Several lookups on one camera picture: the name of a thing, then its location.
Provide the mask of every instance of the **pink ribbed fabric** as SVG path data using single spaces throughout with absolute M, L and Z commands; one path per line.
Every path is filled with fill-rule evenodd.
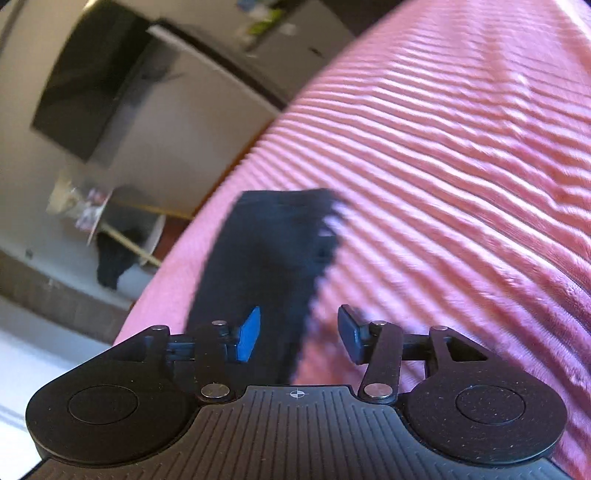
M 244 190 L 329 187 L 343 244 L 296 383 L 358 385 L 341 303 L 470 336 L 569 411 L 554 458 L 591 478 L 591 10 L 580 0 L 407 0 L 312 81 L 224 182 L 129 315 L 182 332 Z M 421 378 L 409 365 L 402 386 Z

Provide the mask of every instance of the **ribbed surface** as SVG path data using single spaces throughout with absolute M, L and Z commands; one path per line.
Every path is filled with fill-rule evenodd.
M 358 384 L 341 303 L 409 332 L 445 324 L 550 384 L 555 460 L 591 478 L 591 21 L 580 0 L 408 0 L 326 69 L 177 244 L 120 339 L 183 330 L 244 190 L 329 187 L 343 245 L 298 383 Z M 420 366 L 409 366 L 409 389 Z
M 165 452 L 131 465 L 77 468 L 49 460 L 28 480 L 566 480 L 547 460 L 503 470 L 440 457 L 396 412 L 346 387 L 250 388 L 204 408 Z

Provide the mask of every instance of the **pink blanket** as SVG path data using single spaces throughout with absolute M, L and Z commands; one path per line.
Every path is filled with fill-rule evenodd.
M 341 303 L 445 324 L 550 384 L 557 463 L 591 478 L 591 9 L 407 0 L 312 81 L 203 208 L 129 315 L 184 329 L 244 190 L 329 187 L 348 205 L 311 306 L 299 384 L 351 383 Z M 410 365 L 402 386 L 421 378 Z

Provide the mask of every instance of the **black television screen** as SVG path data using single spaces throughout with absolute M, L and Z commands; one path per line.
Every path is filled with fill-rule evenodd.
M 152 42 L 149 26 L 112 0 L 90 0 L 53 67 L 33 127 L 88 160 Z

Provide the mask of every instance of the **crosshair marking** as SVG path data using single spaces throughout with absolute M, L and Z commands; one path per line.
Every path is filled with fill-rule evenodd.
M 309 395 L 309 394 L 302 392 L 302 390 L 294 390 L 293 392 L 290 392 L 290 396 L 292 396 L 294 398 L 301 398 L 304 395 Z

